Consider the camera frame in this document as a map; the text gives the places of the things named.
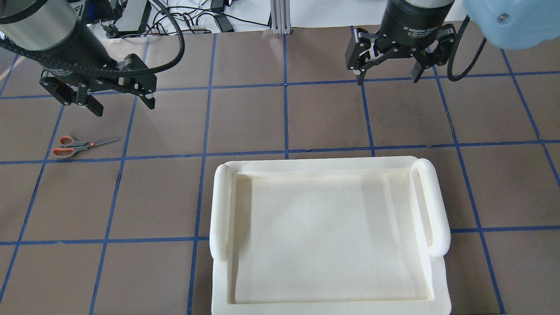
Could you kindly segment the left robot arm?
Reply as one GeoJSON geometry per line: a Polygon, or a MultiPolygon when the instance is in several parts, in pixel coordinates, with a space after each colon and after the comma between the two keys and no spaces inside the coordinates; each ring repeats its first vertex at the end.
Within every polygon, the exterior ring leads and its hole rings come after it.
{"type": "Polygon", "coordinates": [[[42,57],[40,85],[62,105],[76,104],[102,116],[103,105],[94,92],[117,91],[138,96],[148,109],[155,108],[155,74],[108,77],[86,74],[55,61],[104,70],[145,70],[136,54],[118,62],[87,26],[92,18],[114,17],[111,0],[3,0],[1,32],[9,43],[42,57]]]}

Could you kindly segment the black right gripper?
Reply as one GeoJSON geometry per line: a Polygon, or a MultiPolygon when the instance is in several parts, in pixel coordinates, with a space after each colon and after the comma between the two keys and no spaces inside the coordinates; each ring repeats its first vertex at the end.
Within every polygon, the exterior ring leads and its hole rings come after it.
{"type": "Polygon", "coordinates": [[[411,71],[414,83],[426,69],[446,64],[456,30],[453,24],[442,24],[453,4],[453,0],[388,0],[379,31],[370,33],[355,28],[352,32],[345,63],[356,76],[357,84],[364,83],[370,68],[387,60],[407,59],[410,52],[416,60],[411,71]],[[426,47],[435,40],[436,48],[428,52],[426,47]]]}

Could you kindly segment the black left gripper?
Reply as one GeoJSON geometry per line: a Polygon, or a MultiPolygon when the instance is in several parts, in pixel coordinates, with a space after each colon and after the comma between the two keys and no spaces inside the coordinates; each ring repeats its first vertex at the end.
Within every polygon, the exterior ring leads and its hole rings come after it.
{"type": "Polygon", "coordinates": [[[124,60],[104,64],[103,68],[80,70],[70,66],[59,66],[52,63],[42,65],[54,77],[41,77],[40,85],[60,104],[84,107],[95,116],[103,116],[104,106],[88,93],[114,90],[124,94],[132,94],[144,103],[149,110],[155,108],[156,100],[153,93],[157,89],[157,76],[154,73],[130,76],[133,70],[147,70],[148,66],[136,54],[128,54],[124,60]],[[68,84],[77,87],[72,89],[68,84]]]}

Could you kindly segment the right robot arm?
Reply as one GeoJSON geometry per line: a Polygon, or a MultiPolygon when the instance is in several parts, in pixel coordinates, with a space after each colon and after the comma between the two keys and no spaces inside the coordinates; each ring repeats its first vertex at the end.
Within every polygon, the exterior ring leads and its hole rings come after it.
{"type": "Polygon", "coordinates": [[[410,74],[413,82],[426,69],[443,65],[448,66],[448,79],[456,82],[470,73],[487,42],[520,50],[559,36],[557,0],[465,0],[466,17],[459,29],[445,24],[453,4],[452,0],[389,0],[376,32],[353,30],[345,52],[346,68],[362,85],[370,68],[386,60],[412,58],[416,61],[410,74]],[[483,39],[472,62],[455,75],[455,56],[471,21],[483,39]]]}

